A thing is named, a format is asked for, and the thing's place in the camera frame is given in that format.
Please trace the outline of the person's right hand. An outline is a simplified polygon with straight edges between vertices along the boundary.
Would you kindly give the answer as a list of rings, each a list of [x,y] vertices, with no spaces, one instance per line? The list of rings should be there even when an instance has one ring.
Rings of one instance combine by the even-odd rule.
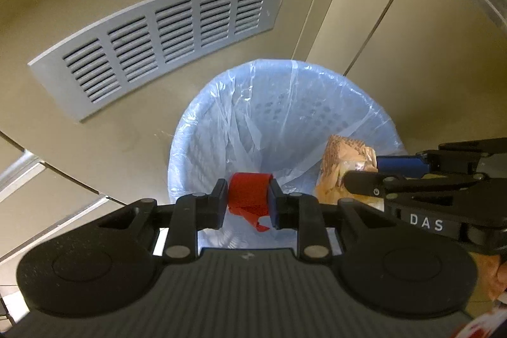
[[[472,253],[478,269],[475,296],[494,301],[506,290],[506,260],[501,255]]]

